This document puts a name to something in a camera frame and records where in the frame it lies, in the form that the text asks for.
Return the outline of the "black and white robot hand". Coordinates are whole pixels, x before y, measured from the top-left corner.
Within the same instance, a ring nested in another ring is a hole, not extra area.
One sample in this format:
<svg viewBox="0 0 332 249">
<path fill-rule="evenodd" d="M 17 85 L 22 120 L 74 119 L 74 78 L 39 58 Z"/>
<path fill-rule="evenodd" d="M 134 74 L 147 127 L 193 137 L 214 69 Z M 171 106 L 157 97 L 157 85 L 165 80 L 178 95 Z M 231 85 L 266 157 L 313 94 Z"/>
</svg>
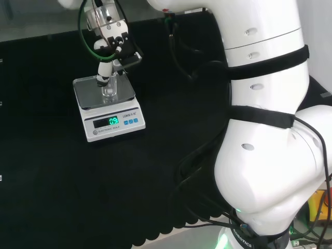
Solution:
<svg viewBox="0 0 332 249">
<path fill-rule="evenodd" d="M 96 80 L 99 87 L 105 87 L 113 71 L 124 70 L 140 63 L 143 53 L 130 36 L 124 19 L 102 26 L 101 32 L 103 37 L 94 43 L 93 49 L 103 57 Z"/>
</svg>

